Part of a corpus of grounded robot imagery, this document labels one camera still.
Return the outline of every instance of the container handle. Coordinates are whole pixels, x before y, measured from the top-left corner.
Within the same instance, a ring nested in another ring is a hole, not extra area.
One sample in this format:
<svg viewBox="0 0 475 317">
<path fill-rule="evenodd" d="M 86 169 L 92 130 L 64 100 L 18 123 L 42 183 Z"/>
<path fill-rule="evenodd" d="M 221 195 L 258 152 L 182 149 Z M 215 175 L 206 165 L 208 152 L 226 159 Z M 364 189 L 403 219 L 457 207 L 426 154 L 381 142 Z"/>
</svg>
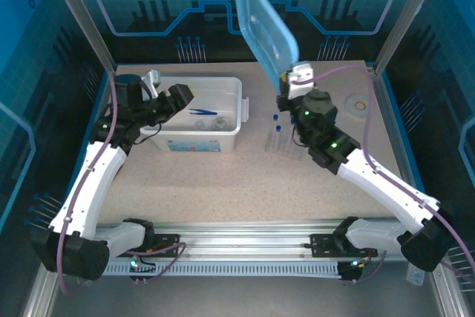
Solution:
<svg viewBox="0 0 475 317">
<path fill-rule="evenodd" d="M 240 121 L 247 122 L 249 120 L 249 97 L 241 100 Z"/>
</svg>

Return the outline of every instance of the speckled countertop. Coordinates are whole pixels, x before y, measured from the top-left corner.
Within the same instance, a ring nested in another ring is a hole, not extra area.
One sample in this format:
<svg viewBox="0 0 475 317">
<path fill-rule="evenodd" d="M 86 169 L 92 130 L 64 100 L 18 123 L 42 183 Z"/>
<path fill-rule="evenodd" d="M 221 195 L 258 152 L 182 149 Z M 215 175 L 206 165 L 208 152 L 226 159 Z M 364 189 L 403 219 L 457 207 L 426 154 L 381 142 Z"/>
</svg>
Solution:
<svg viewBox="0 0 475 317">
<path fill-rule="evenodd" d="M 343 62 L 315 62 L 315 74 Z M 121 65 L 118 74 L 143 76 L 156 68 L 168 76 L 235 76 L 249 98 L 249 121 L 241 126 L 232 153 L 164 153 L 153 143 L 134 147 L 102 206 L 100 223 L 134 217 L 153 222 L 220 222 L 389 217 L 360 188 L 318 167 L 308 154 L 302 161 L 264 151 L 275 91 L 257 63 Z M 367 94 L 367 78 L 344 71 L 319 82 L 338 107 L 337 126 L 361 142 L 364 121 L 344 110 L 345 99 Z M 379 109 L 370 134 L 372 155 L 398 172 Z"/>
</svg>

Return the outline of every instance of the plastic container lid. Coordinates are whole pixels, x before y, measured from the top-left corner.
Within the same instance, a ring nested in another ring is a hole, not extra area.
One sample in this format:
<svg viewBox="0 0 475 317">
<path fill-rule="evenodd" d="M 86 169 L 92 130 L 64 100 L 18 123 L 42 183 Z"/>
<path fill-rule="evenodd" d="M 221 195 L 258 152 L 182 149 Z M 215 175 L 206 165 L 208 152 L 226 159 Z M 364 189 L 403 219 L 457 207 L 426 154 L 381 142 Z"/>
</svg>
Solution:
<svg viewBox="0 0 475 317">
<path fill-rule="evenodd" d="M 237 20 L 247 45 L 279 91 L 279 77 L 298 61 L 295 37 L 268 0 L 236 0 Z"/>
</svg>

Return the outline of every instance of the work surface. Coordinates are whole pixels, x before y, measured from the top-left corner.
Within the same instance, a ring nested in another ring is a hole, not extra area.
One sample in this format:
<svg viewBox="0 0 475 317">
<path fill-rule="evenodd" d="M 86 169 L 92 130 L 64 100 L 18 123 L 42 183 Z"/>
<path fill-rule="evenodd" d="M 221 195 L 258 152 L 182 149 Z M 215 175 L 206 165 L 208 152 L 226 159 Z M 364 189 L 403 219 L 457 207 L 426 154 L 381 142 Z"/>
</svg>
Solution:
<svg viewBox="0 0 475 317">
<path fill-rule="evenodd" d="M 314 62 L 315 75 L 348 62 Z M 100 223 L 124 218 L 153 222 L 304 220 L 392 216 L 351 183 L 321 169 L 307 153 L 301 161 L 264 151 L 272 115 L 278 112 L 275 89 L 258 63 L 121 65 L 117 73 L 143 76 L 150 69 L 167 76 L 235 76 L 249 98 L 244 122 L 232 153 L 164 153 L 149 140 L 133 147 L 102 206 Z M 322 79 L 338 108 L 337 126 L 362 141 L 364 120 L 344 110 L 345 99 L 367 94 L 367 76 L 343 71 Z M 370 130 L 370 152 L 398 173 L 378 108 Z"/>
</svg>

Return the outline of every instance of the plastic storage box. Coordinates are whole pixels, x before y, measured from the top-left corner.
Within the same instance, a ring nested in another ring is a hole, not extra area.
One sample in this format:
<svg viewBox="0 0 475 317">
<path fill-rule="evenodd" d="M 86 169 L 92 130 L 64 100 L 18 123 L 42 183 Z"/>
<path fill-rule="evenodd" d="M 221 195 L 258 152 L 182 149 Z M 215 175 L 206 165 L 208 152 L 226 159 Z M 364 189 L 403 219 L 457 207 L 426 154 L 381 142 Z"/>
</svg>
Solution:
<svg viewBox="0 0 475 317">
<path fill-rule="evenodd" d="M 194 99 L 180 113 L 162 125 L 153 141 L 163 151 L 230 152 L 240 124 L 249 118 L 249 99 L 242 99 L 243 86 L 235 77 L 162 76 L 159 91 L 171 85 L 188 85 Z M 142 138 L 157 132 L 156 127 L 140 130 Z"/>
</svg>

